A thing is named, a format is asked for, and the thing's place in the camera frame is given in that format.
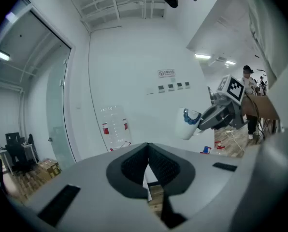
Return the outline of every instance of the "door frame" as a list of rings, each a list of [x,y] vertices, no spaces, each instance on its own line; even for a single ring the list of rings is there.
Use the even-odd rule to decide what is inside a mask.
[[[67,38],[65,37],[51,22],[44,16],[31,2],[30,0],[29,4],[24,7],[16,16],[18,17],[18,20],[24,16],[26,13],[32,12],[37,18],[40,20],[41,23],[43,23],[50,31],[52,31],[62,42],[64,42],[67,47],[69,47],[70,50],[70,55],[69,59],[67,62],[66,66],[66,71],[64,75],[64,87],[63,87],[63,106],[61,108],[62,110],[62,115],[63,115],[63,121],[64,121],[64,131],[66,133],[66,137],[68,140],[68,145],[69,145],[69,150],[71,155],[73,156],[74,162],[81,161],[82,158],[80,156],[76,140],[75,140],[75,135],[74,135],[74,130],[72,127],[72,122],[71,122],[71,109],[70,109],[70,92],[71,92],[71,68],[73,64],[73,58],[74,58],[74,53],[76,51],[75,45]],[[10,31],[13,25],[8,25],[5,29],[2,30],[2,34],[0,34],[0,42],[4,38],[4,36]]]

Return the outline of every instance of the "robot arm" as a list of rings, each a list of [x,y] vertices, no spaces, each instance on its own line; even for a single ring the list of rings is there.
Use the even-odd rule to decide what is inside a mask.
[[[213,95],[214,104],[203,113],[198,128],[243,127],[246,124],[241,110],[244,91],[245,87],[236,78],[231,75],[223,77],[217,93]]]

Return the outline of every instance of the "black pants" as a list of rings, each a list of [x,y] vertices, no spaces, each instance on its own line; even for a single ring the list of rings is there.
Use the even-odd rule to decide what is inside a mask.
[[[257,123],[258,123],[258,118],[255,116],[251,115],[246,115],[247,120],[249,120],[248,123],[248,134],[252,135],[256,131]]]

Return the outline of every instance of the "glass door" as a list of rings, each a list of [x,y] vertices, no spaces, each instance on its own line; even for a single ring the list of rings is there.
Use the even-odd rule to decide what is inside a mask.
[[[51,68],[46,91],[46,117],[54,154],[62,170],[75,163],[64,123],[63,88],[64,76],[69,58],[70,49],[61,43],[61,46],[51,56]]]

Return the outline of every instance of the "black slot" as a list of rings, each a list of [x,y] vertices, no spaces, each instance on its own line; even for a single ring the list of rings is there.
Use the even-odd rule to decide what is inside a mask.
[[[221,163],[221,162],[214,163],[213,167],[221,168],[221,169],[228,170],[228,171],[231,171],[231,172],[234,172],[237,169],[237,166],[224,164],[224,163]]]
[[[55,227],[79,191],[79,187],[66,185],[38,214],[38,217]]]

